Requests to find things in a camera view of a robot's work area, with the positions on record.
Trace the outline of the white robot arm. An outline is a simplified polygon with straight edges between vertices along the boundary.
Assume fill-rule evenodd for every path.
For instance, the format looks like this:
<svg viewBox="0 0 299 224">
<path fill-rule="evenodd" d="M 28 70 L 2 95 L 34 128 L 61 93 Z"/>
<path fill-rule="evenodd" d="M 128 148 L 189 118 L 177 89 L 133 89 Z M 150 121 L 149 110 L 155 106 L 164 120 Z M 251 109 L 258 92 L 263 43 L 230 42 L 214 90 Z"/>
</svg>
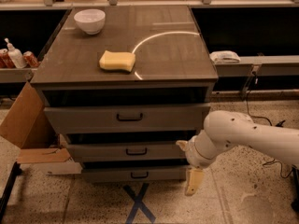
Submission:
<svg viewBox="0 0 299 224">
<path fill-rule="evenodd" d="M 299 131 L 257 124 L 244 113 L 230 111 L 210 112 L 203 129 L 190 140 L 177 140 L 185 152 L 188 164 L 185 195 L 198 190 L 204 176 L 203 170 L 216 158 L 233 147 L 251 147 L 265 155 L 299 168 Z"/>
</svg>

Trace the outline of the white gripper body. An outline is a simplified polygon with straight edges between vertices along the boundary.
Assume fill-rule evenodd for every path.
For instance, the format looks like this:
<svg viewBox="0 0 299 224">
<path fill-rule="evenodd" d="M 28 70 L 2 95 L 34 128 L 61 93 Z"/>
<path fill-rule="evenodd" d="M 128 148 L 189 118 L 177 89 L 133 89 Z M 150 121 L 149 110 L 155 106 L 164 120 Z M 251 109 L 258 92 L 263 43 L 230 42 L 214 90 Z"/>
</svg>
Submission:
<svg viewBox="0 0 299 224">
<path fill-rule="evenodd" d="M 193 136 L 187 143 L 185 156 L 194 168 L 207 168 L 216 160 L 216 155 L 217 149 L 206 133 Z"/>
</svg>

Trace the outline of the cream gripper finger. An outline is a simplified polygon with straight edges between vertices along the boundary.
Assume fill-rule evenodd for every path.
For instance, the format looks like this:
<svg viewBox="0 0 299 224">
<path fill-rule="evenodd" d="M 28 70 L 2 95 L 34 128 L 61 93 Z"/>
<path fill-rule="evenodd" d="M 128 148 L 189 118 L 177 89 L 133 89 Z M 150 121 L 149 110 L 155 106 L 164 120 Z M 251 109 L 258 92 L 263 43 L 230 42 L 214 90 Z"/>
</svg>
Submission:
<svg viewBox="0 0 299 224">
<path fill-rule="evenodd" d="M 188 142 L 185 140 L 177 140 L 176 145 L 179 146 L 181 150 L 186 151 Z"/>
<path fill-rule="evenodd" d="M 204 178 L 204 171 L 197 168 L 188 168 L 186 170 L 185 195 L 193 196 L 199 189 Z"/>
</svg>

